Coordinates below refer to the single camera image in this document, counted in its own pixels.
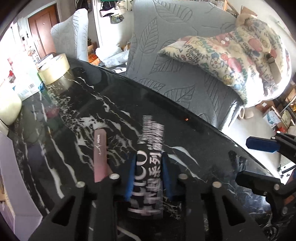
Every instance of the wooden door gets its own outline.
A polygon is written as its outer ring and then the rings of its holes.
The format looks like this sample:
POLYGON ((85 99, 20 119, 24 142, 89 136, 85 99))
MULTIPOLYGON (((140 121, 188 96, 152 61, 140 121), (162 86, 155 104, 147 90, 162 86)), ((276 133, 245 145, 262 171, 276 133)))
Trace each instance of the wooden door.
POLYGON ((59 23, 56 4, 49 6, 28 18, 30 30, 40 58, 56 52, 50 34, 53 25, 59 23))

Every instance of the door frame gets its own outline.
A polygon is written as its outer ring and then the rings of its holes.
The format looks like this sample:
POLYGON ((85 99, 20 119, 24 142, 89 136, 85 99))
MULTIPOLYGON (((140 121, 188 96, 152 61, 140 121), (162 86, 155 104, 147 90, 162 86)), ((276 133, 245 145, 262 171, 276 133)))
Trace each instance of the door frame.
MULTIPOLYGON (((47 7, 52 6, 52 5, 56 5, 56 10, 57 10, 57 15, 58 15, 58 21, 61 19, 61 16, 60 16, 60 12, 61 12, 61 11, 60 11, 60 9, 59 9, 59 5, 58 5, 58 3, 57 3, 57 0, 52 1, 52 2, 50 2, 50 3, 48 3, 48 4, 44 5, 44 6, 40 7, 39 9, 35 10, 34 12, 30 13, 28 16, 25 17, 25 20, 26 20, 26 23, 27 23, 27 28, 30 30, 30 32, 28 33, 29 38, 33 38, 33 37, 32 37, 32 33, 31 33, 31 29, 30 29, 30 25, 29 25, 29 20, 28 20, 28 18, 29 18, 29 17, 32 17, 34 14, 36 14, 36 13, 42 11, 43 9, 45 9, 45 8, 47 8, 47 7)), ((35 46, 35 43, 34 43, 34 46, 33 46, 33 47, 34 47, 35 53, 36 53, 36 54, 38 55, 38 57, 40 58, 40 56, 39 56, 39 54, 38 54, 38 51, 37 51, 37 48, 36 48, 36 46, 35 46)))

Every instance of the yellow tape roll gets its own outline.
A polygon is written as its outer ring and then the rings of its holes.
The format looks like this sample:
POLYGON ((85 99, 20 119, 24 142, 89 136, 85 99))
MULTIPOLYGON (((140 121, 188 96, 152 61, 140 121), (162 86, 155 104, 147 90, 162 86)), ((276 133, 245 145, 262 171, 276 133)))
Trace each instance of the yellow tape roll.
POLYGON ((45 85, 49 85, 61 78, 70 68, 66 55, 59 54, 42 66, 38 74, 45 85))

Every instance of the white floor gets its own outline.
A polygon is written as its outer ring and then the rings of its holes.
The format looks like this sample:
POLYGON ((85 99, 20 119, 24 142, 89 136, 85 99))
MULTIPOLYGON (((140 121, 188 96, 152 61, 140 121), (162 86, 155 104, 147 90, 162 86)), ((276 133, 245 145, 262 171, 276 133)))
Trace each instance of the white floor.
POLYGON ((261 162, 276 178, 280 178, 277 171, 280 162, 280 154, 267 153, 263 151, 250 150, 246 147, 246 139, 250 136, 268 138, 274 135, 274 131, 270 126, 263 120, 263 114, 261 111, 252 107, 254 116, 250 119, 236 119, 235 122, 230 126, 224 134, 233 139, 242 148, 248 151, 254 156, 259 162, 261 162))

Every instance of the patterned fabric bag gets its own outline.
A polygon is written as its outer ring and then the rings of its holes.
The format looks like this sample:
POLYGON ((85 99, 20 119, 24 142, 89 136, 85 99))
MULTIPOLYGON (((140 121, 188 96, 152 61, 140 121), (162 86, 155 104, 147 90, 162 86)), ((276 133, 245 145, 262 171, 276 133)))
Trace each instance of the patterned fabric bag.
POLYGON ((291 62, 281 38, 265 22, 241 14, 236 25, 235 31, 215 37, 180 38, 159 54, 198 65, 233 88, 245 107, 251 107, 284 91, 291 78, 291 62))

